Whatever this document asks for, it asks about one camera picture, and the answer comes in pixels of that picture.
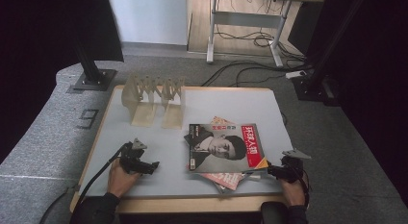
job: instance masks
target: human hand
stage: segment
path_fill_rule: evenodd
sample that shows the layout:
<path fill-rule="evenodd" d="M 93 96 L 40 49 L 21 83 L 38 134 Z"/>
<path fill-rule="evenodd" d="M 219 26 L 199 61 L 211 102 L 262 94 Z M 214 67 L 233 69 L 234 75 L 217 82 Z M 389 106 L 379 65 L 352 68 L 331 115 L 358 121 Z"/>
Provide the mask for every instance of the human hand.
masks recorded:
<path fill-rule="evenodd" d="M 128 174 L 120 166 L 119 159 L 112 162 L 109 172 L 108 192 L 114 196 L 121 198 L 135 184 L 140 173 Z"/>
<path fill-rule="evenodd" d="M 299 180 L 290 184 L 284 179 L 279 179 L 283 188 L 283 194 L 289 203 L 289 206 L 304 206 L 305 205 L 305 193 L 303 191 L 302 184 Z"/>

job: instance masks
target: gray carpet floor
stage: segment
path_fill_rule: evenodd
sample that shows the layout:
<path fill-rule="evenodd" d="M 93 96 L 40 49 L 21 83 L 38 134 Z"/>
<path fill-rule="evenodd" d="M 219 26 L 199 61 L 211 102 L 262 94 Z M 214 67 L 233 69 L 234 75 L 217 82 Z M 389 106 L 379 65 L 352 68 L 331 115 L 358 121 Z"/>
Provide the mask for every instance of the gray carpet floor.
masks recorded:
<path fill-rule="evenodd" d="M 185 76 L 186 86 L 200 86 L 230 62 L 206 64 L 201 58 L 126 55 L 124 63 L 97 62 L 99 68 L 118 71 L 107 91 L 82 93 L 67 93 L 81 75 L 81 65 L 61 70 L 43 110 L 0 165 L 0 223 L 39 223 L 51 203 L 78 184 L 113 88 L 123 85 L 131 72 L 162 78 Z M 211 86 L 234 84 L 243 68 L 226 69 Z M 245 71 L 240 81 L 282 75 L 258 69 Z M 284 77 L 240 87 L 272 89 L 288 118 L 293 147 L 313 157 L 305 161 L 313 188 L 307 211 L 310 223 L 408 223 L 408 210 L 399 194 L 341 108 L 297 100 L 292 83 Z M 95 115 L 93 123 L 81 119 L 87 110 Z M 69 189 L 46 223 L 68 222 L 72 196 Z"/>

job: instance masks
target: desk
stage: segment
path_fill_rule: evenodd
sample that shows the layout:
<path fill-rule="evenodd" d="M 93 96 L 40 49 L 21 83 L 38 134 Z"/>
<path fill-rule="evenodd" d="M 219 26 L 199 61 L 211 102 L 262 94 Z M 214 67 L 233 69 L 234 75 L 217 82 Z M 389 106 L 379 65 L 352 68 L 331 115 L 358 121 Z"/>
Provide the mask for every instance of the desk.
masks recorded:
<path fill-rule="evenodd" d="M 309 1 L 318 2 L 324 0 L 284 0 L 285 8 L 280 15 L 267 15 L 267 14 L 254 14 L 254 13 L 241 13 L 241 12 L 221 12 L 217 11 L 217 0 L 213 0 L 213 8 L 211 11 L 211 25 L 210 36 L 207 46 L 207 62 L 212 63 L 214 61 L 214 27 L 216 24 L 222 25 L 235 25 L 235 26 L 248 26 L 248 27 L 262 27 L 262 28 L 274 28 L 277 29 L 274 40 L 269 42 L 270 51 L 275 59 L 277 67 L 283 67 L 281 58 L 277 50 L 277 44 L 282 34 L 283 27 L 288 16 L 289 9 L 292 1 Z"/>
<path fill-rule="evenodd" d="M 220 195 L 211 182 L 188 173 L 186 168 L 189 151 L 183 136 L 188 133 L 189 124 L 209 123 L 215 115 L 236 123 L 256 123 L 267 159 L 280 164 L 282 151 L 293 148 L 271 90 L 185 87 L 183 129 L 169 130 L 161 128 L 164 111 L 159 108 L 152 127 L 131 126 L 130 115 L 120 101 L 122 89 L 123 86 L 116 87 L 111 96 L 80 185 L 85 186 L 124 142 L 135 137 L 148 146 L 141 159 L 161 163 L 153 175 L 138 180 L 137 186 L 120 203 L 118 212 L 255 212 L 266 201 L 284 201 L 279 183 L 270 175 L 263 175 L 259 182 L 245 179 L 235 192 Z M 108 171 L 90 187 L 88 196 L 105 193 Z M 71 210 L 81 189 L 72 199 Z"/>

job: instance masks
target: white wall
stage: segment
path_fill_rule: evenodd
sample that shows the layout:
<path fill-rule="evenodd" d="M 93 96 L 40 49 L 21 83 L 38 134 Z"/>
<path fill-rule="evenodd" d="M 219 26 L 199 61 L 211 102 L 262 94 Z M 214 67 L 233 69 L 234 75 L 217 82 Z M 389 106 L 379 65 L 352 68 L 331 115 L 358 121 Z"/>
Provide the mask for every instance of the white wall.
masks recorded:
<path fill-rule="evenodd" d="M 187 45 L 187 0 L 110 0 L 122 42 Z"/>

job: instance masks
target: magazine cover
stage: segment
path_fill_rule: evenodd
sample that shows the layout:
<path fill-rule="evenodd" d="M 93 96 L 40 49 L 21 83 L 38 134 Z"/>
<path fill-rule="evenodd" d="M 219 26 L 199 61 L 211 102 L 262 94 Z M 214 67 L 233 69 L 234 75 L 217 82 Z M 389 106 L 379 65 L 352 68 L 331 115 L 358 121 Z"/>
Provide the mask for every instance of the magazine cover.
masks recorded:
<path fill-rule="evenodd" d="M 256 124 L 191 124 L 190 171 L 241 173 L 268 167 Z"/>

